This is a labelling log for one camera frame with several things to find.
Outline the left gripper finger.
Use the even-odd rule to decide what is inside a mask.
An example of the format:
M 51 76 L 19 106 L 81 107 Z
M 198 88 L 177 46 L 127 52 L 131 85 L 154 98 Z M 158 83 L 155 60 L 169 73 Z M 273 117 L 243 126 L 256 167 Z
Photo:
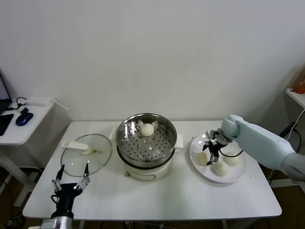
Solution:
M 84 170 L 83 178 L 73 187 L 73 189 L 84 190 L 90 182 L 89 174 L 89 163 L 87 163 Z
M 62 165 L 60 170 L 58 171 L 56 178 L 52 180 L 54 190 L 55 191 L 60 191 L 61 190 L 61 178 L 64 172 L 65 165 Z

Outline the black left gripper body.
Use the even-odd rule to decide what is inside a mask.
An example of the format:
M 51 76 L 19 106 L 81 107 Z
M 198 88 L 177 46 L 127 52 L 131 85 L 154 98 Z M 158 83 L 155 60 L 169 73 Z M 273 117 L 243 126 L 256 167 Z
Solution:
M 61 184 L 61 190 L 55 191 L 52 201 L 55 203 L 56 210 L 52 216 L 74 216 L 72 212 L 74 199 L 82 193 L 82 190 L 74 190 L 76 183 Z

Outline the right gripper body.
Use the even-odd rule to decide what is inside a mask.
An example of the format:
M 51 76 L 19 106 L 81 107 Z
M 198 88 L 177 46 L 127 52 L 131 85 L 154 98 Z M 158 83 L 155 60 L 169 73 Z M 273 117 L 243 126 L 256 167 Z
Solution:
M 219 157 L 220 149 L 232 143 L 232 139 L 225 136 L 221 129 L 208 130 L 206 132 L 208 148 L 214 157 Z

